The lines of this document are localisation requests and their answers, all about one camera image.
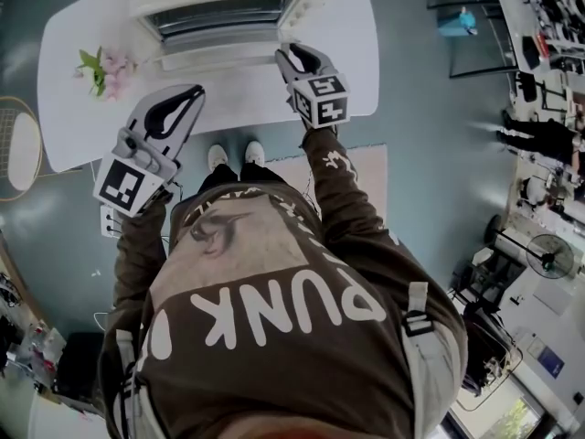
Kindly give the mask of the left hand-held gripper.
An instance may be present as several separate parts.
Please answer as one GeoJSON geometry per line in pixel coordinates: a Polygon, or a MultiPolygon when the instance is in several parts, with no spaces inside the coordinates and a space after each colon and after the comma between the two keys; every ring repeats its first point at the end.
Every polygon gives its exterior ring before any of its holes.
{"type": "Polygon", "coordinates": [[[168,86],[142,98],[128,129],[119,131],[115,147],[101,160],[93,196],[126,217],[143,214],[180,171],[178,153],[204,104],[199,84],[168,86]]]}

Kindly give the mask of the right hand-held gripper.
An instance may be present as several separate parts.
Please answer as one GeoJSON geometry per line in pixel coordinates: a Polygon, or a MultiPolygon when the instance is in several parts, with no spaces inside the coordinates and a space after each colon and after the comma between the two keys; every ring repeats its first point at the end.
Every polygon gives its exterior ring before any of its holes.
{"type": "Polygon", "coordinates": [[[327,55],[304,44],[282,44],[275,51],[275,62],[291,94],[293,110],[310,127],[325,128],[349,121],[346,77],[336,74],[327,55]],[[301,61],[301,70],[293,64],[290,54],[301,61]]]}

